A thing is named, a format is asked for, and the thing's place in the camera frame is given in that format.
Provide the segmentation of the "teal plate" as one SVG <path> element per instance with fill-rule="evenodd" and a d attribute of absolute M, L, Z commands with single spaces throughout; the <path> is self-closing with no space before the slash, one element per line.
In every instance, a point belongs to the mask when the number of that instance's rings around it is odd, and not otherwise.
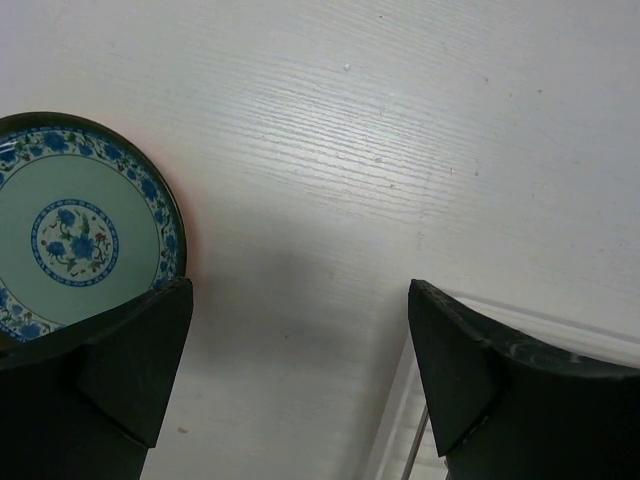
<path fill-rule="evenodd" d="M 151 160 L 86 118 L 1 121 L 1 340 L 26 343 L 182 277 L 184 221 Z"/>

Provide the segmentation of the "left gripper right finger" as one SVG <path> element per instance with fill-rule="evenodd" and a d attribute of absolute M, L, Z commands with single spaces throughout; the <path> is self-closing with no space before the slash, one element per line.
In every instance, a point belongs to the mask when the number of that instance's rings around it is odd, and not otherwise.
<path fill-rule="evenodd" d="M 453 479 L 635 479 L 639 372 L 538 340 L 415 280 L 408 321 Z"/>

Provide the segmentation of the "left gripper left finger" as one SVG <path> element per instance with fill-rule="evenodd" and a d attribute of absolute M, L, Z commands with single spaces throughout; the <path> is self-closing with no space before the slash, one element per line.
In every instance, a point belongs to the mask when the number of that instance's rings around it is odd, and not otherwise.
<path fill-rule="evenodd" d="M 2 352 L 2 478 L 140 478 L 193 305 L 179 278 Z"/>

